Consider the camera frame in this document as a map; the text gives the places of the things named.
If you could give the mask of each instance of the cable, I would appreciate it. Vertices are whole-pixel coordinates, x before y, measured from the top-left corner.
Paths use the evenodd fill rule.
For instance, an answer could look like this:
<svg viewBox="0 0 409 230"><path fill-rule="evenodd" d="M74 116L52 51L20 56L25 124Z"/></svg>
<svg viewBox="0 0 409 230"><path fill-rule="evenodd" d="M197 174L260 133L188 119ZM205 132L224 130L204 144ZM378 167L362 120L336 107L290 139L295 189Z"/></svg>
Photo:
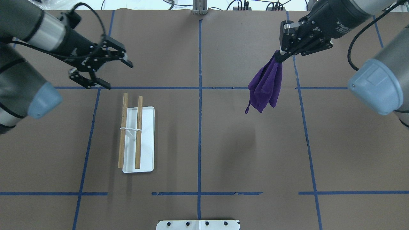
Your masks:
<svg viewBox="0 0 409 230"><path fill-rule="evenodd" d="M265 8L266 11L268 10L268 7L270 6L270 4L273 4L273 6L274 6L274 2L270 2L270 3L267 5L267 7Z"/></svg>
<svg viewBox="0 0 409 230"><path fill-rule="evenodd" d="M102 1L102 4L101 4L101 10L102 10L102 6L104 5L104 3L105 3L105 0L103 0L103 1Z"/></svg>
<svg viewBox="0 0 409 230"><path fill-rule="evenodd" d="M8 43L13 43L13 44L19 44L19 45L27 46L28 48L32 48L32 49L34 49L34 50L43 52L43 53L45 53L45 54L49 54L49 55L54 56L54 57L56 57L56 58L62 58L62 59L74 59L74 60L77 60L77 59L85 59L85 58L87 58L87 57L90 57L90 56L96 54L96 53L99 51L99 49L102 48L102 44L103 44L103 42L104 42L105 39L106 39L105 26L103 25L101 18L100 18L99 15L95 12L95 10L94 10L93 8L91 8L89 5L87 5L86 3L80 2L80 3L75 4L75 6L70 10L69 13L70 13L70 14L73 13L73 12L75 11L75 9L77 9L79 6L85 6L85 7L87 7L88 9L90 9L90 10L92 11L92 13L95 14L95 16L97 17L97 19L98 19L98 21L99 21L99 23L101 24L101 27L102 27L103 34L102 34L101 41L98 43L97 47L96 47L96 48L94 49L94 51L92 51L91 53L89 53L89 54L87 54L87 55L84 55L84 56L77 56L77 57L74 57L74 56L64 56L64 55L59 55L59 54L55 54L55 53L49 52L49 51L47 51L47 50L43 50L43 49L41 49L41 48L35 47L35 46L30 45L30 44L27 44L27 43L23 43L23 42L20 42L20 41L10 41L10 42L8 42Z"/></svg>
<svg viewBox="0 0 409 230"><path fill-rule="evenodd" d="M241 0L237 0L237 10L241 10L242 8L243 8L243 2Z"/></svg>
<svg viewBox="0 0 409 230"><path fill-rule="evenodd" d="M375 20L371 21L368 25L366 25L361 31L358 32L358 34L354 37L354 39L352 39L351 44L349 45L348 48L348 55L347 55L347 59L348 59L348 63L349 65L356 71L359 70L358 67L356 67L351 60L351 51L352 51L352 47L354 46L355 41L358 39L358 37L369 27L371 27L373 24L375 24L375 22L379 21L381 18L385 17L385 15L387 15L389 12L391 12L393 9L395 9L396 7L402 5L405 2L405 0L399 0L396 4L394 4L391 8L389 8L388 10L386 10L383 14L381 14L381 16L377 17Z"/></svg>
<svg viewBox="0 0 409 230"><path fill-rule="evenodd" d="M289 3L289 2L291 2L291 0L288 0L287 2L283 3L282 5L285 5L285 4Z"/></svg>
<svg viewBox="0 0 409 230"><path fill-rule="evenodd" d="M235 2L236 0L231 1L231 3L229 4L229 6L227 7L226 10L229 10L229 7L233 4L233 2Z"/></svg>
<svg viewBox="0 0 409 230"><path fill-rule="evenodd" d="M168 1L166 1L166 0L162 0L162 1L164 1L164 2L166 2L166 3L168 3L168 4L172 4L171 2L168 2ZM191 7L191 6L193 6L193 5L178 5L178 4L175 4L175 6L179 6L179 7Z"/></svg>

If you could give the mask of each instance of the purple towel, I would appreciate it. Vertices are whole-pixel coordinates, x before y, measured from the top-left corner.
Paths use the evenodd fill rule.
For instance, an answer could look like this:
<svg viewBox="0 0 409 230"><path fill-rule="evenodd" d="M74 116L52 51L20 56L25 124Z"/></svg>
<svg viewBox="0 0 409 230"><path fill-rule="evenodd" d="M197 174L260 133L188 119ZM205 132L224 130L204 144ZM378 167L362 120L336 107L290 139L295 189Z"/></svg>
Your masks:
<svg viewBox="0 0 409 230"><path fill-rule="evenodd" d="M283 64L276 62L274 58L278 52L277 50L274 53L270 61L260 69L250 82L248 87L250 100L246 113L249 112L250 105L258 112L262 112L267 103L270 103L273 108L276 107L283 78Z"/></svg>

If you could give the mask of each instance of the blue tape line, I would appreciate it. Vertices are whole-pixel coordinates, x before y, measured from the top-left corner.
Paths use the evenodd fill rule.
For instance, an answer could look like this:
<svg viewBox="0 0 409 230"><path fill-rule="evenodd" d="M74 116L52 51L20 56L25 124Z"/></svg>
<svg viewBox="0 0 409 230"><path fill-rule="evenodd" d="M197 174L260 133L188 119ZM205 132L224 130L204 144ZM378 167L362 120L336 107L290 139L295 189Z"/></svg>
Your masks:
<svg viewBox="0 0 409 230"><path fill-rule="evenodd" d="M82 86L56 86L56 89L80 89L86 90ZM98 87L91 87L91 89L105 89ZM113 90L198 90L200 87L192 86L113 86ZM246 90L248 87L222 86L222 87L202 87L202 90Z"/></svg>
<svg viewBox="0 0 409 230"><path fill-rule="evenodd" d="M198 143L198 220L201 215L202 192L202 20L199 20L199 143Z"/></svg>
<svg viewBox="0 0 409 230"><path fill-rule="evenodd" d="M0 192L0 196L78 196L79 192ZM107 192L83 192L83 196L107 196Z"/></svg>
<svg viewBox="0 0 409 230"><path fill-rule="evenodd" d="M348 87L296 87L301 90L347 90Z"/></svg>
<svg viewBox="0 0 409 230"><path fill-rule="evenodd" d="M107 196L107 192L83 192L82 196Z"/></svg>
<svg viewBox="0 0 409 230"><path fill-rule="evenodd" d="M197 196L197 192L153 192L152 196Z"/></svg>
<svg viewBox="0 0 409 230"><path fill-rule="evenodd" d="M232 196L232 195L243 195L243 196L258 196L263 192L202 192L204 196Z"/></svg>
<svg viewBox="0 0 409 230"><path fill-rule="evenodd" d="M204 90L248 90L248 87L202 87Z"/></svg>
<svg viewBox="0 0 409 230"><path fill-rule="evenodd" d="M382 42L382 37L381 34L379 33L379 28L378 28L378 23L375 23L375 29L376 29L376 33L378 34L378 39L379 39L379 43L381 44L381 48L383 48L383 42Z"/></svg>
<svg viewBox="0 0 409 230"><path fill-rule="evenodd" d="M80 204L81 204L81 195L78 195L77 206L75 208L74 223L72 224L72 230L76 229L76 223L77 223L77 220L78 220L78 213L79 213Z"/></svg>
<svg viewBox="0 0 409 230"><path fill-rule="evenodd" d="M91 140L92 140L92 135L94 133L95 116L97 114L100 93L101 93L101 89L98 89L97 99L95 100L94 114L92 115L90 136L88 138L87 152L85 154L84 168L82 170L81 183L80 183L80 186L79 186L79 195L78 195L78 200L77 200L77 207L75 209L74 223L72 225L72 230L75 230L77 219L78 219L79 207L80 207L80 204L81 204L81 196L82 196L82 190L83 190L83 187L84 187L85 174L87 172L88 157L90 155Z"/></svg>
<svg viewBox="0 0 409 230"><path fill-rule="evenodd" d="M355 194L409 194L409 191L321 191L298 192L298 195L355 195Z"/></svg>
<svg viewBox="0 0 409 230"><path fill-rule="evenodd" d="M108 36L111 36L112 24L114 23L114 16L115 16L115 10L113 10L111 14L111 23L109 24Z"/></svg>
<svg viewBox="0 0 409 230"><path fill-rule="evenodd" d="M0 192L0 196L78 196L79 192Z"/></svg>
<svg viewBox="0 0 409 230"><path fill-rule="evenodd" d="M135 90L198 90L199 87L189 87L189 86L181 86L181 87L154 87L154 86L114 86L112 89L135 89Z"/></svg>
<svg viewBox="0 0 409 230"><path fill-rule="evenodd" d="M285 12L287 14L287 20L290 20L290 16L288 14L288 11L285 11ZM312 187L314 189L314 192L316 192L317 191L317 185L316 185L316 182L315 182L314 166L312 164L310 140L308 138L307 122L306 122L306 117L305 117L305 113L304 113L304 104L303 104L303 99L302 99L302 94L301 94L300 78L299 78L297 66L295 65L295 56L294 55L292 56L292 61L294 62L294 71L295 71L295 75L297 76L297 90L298 90L298 97L299 97L300 106L301 106L301 114L302 114L302 117L303 117L304 133L305 133L305 136L306 136L306 142L307 142L307 148L308 148L308 158L309 158L309 161L310 161ZM319 230L322 230L321 211L319 209L318 195L314 195L314 197L315 197L315 208L317 209L318 227L319 227Z"/></svg>
<svg viewBox="0 0 409 230"><path fill-rule="evenodd" d="M258 196L263 192L200 192L201 196ZM152 196L197 196L197 192L152 192Z"/></svg>

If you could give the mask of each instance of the wooden stick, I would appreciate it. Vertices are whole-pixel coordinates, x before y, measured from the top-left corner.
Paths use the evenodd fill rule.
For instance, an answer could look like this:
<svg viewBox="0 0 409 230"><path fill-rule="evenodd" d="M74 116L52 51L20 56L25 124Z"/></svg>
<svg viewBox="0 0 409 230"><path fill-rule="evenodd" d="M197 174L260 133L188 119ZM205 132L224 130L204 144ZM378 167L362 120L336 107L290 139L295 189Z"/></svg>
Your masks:
<svg viewBox="0 0 409 230"><path fill-rule="evenodd" d="M137 118L137 129L142 129L142 100L143 97L138 97L138 118ZM135 152L135 168L141 168L141 131L136 131L136 152Z"/></svg>
<svg viewBox="0 0 409 230"><path fill-rule="evenodd" d="M124 93L124 99L122 101L122 120L121 127L126 127L126 114L128 112L128 93ZM124 154L125 154L125 129L121 129L121 137L119 138L119 156L118 156L118 169L124 167Z"/></svg>

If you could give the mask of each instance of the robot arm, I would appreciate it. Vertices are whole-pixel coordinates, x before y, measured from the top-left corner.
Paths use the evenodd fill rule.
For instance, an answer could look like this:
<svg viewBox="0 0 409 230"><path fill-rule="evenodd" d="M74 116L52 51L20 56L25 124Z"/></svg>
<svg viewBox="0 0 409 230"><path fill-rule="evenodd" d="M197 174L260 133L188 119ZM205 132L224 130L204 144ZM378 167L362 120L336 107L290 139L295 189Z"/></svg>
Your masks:
<svg viewBox="0 0 409 230"><path fill-rule="evenodd" d="M394 0L319 0L311 12L298 22L283 21L280 30L280 54L283 62L292 55L302 56L329 49L331 39L340 38L381 12Z"/></svg>
<svg viewBox="0 0 409 230"><path fill-rule="evenodd" d="M329 49L333 46L332 38L342 37L394 2L395 0L319 0L311 12L298 22L281 22L280 55L276 60L283 62L292 55L305 56ZM399 0L397 5L404 2L406 1ZM409 25L378 54L365 62L348 81L348 89L381 115L394 111L399 120L409 128L408 50Z"/></svg>
<svg viewBox="0 0 409 230"><path fill-rule="evenodd" d="M105 34L99 16L103 27L100 43L95 44L74 30L81 21L74 11L79 5L86 4L78 3L57 19L27 0L0 0L0 134L28 115L44 116L62 101L51 83L7 44L18 43L13 37L28 43L21 44L73 66L70 79L85 88L111 88L108 82L95 75L105 62L118 60L133 67L124 45ZM88 72L91 79L79 72Z"/></svg>

